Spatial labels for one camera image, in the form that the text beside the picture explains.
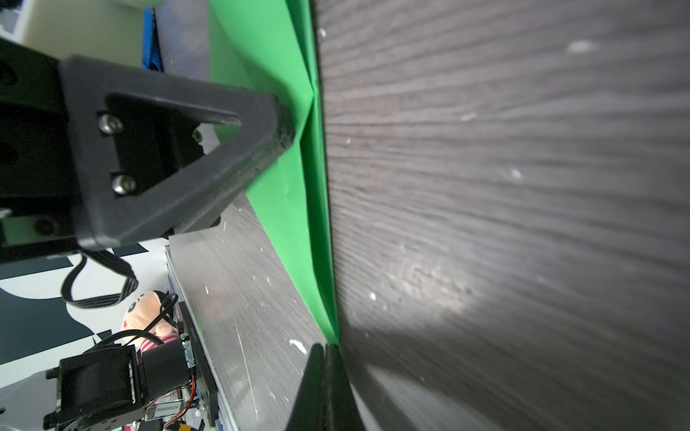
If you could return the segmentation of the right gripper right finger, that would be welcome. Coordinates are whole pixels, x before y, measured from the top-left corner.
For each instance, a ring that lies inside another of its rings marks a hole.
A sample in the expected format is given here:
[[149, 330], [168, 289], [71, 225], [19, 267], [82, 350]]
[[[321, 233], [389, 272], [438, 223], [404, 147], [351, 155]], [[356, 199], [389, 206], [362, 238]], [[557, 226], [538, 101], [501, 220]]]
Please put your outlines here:
[[325, 430], [365, 431], [339, 347], [325, 348]]

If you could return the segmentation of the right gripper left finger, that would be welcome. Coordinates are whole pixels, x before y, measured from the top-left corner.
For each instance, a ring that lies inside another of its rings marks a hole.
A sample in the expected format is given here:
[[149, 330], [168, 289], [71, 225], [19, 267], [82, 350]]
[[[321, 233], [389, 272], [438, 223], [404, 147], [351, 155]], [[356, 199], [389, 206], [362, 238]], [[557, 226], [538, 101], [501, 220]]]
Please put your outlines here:
[[286, 431], [323, 430], [323, 370], [325, 350], [323, 345], [314, 344], [309, 351], [307, 365], [294, 405], [285, 427]]

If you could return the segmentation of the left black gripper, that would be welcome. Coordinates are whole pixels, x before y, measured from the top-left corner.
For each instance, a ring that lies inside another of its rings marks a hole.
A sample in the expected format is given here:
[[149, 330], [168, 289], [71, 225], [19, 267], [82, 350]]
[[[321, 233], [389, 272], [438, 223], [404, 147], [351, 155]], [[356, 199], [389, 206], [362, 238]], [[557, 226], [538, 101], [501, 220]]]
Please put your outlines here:
[[213, 226], [294, 136], [270, 93], [3, 40], [1, 262]]

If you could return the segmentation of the green square paper sheet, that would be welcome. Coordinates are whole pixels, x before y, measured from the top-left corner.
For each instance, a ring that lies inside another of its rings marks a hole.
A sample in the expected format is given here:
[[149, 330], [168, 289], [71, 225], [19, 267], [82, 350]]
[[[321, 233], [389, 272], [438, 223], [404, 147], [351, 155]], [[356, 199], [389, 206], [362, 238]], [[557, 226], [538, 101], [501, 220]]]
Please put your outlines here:
[[308, 1], [211, 1], [210, 78], [272, 93], [289, 107], [293, 146], [247, 190], [255, 215], [326, 341], [340, 340], [325, 121]]

